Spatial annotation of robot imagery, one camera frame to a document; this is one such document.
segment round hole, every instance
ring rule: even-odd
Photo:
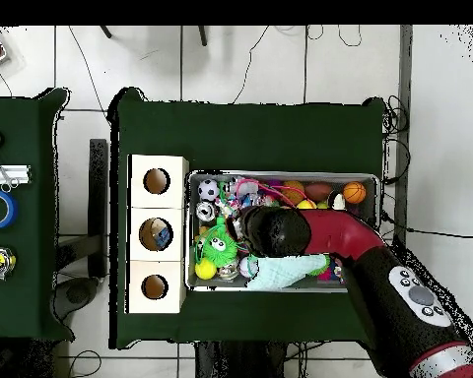
[[[148,276],[142,281],[142,292],[151,300],[165,297],[167,291],[169,291],[169,284],[162,276]]]
[[[139,239],[144,248],[150,251],[164,251],[173,240],[173,230],[166,220],[147,219],[140,226]]]
[[[162,168],[153,168],[144,175],[144,187],[149,193],[163,194],[169,189],[169,174]]]

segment yellow object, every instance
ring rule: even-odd
[[[304,186],[299,181],[285,181],[285,187],[296,188],[304,192]],[[295,190],[288,190],[287,188],[279,188],[279,191],[284,194],[293,204],[297,205],[304,199],[304,195]]]
[[[316,205],[312,200],[303,200],[299,202],[296,207],[298,209],[316,209]]]
[[[194,272],[201,280],[210,280],[217,273],[217,268],[212,261],[202,258],[199,264],[194,266]]]
[[[344,187],[343,197],[347,202],[357,205],[367,197],[367,189],[360,182],[353,181]]]

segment scissors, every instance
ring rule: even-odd
[[[7,175],[7,172],[5,172],[5,169],[3,168],[2,165],[0,165],[0,172],[2,173],[2,176],[4,177],[5,183],[2,183],[0,185],[0,188],[4,193],[10,193],[13,188],[16,188],[20,185],[20,180],[19,178],[11,178],[9,175]]]

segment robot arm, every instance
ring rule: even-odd
[[[387,378],[473,378],[473,352],[435,295],[380,236],[344,211],[250,208],[236,226],[259,256],[337,254]]]

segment dark green table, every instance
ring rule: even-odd
[[[112,346],[162,339],[367,340],[346,293],[189,291],[177,315],[125,314],[126,156],[183,156],[190,169],[362,172],[381,177],[381,104],[145,102],[137,90],[123,89],[109,115],[114,119],[110,184],[118,182],[110,197],[110,251],[118,254],[117,266],[111,256],[111,269],[117,272],[111,275]]]
[[[0,281],[0,337],[70,339],[50,313],[55,261],[55,170],[53,128],[67,92],[55,89],[37,98],[0,97],[3,165],[30,165],[32,183],[11,195],[16,221],[0,229],[0,247],[17,255],[13,276]]]

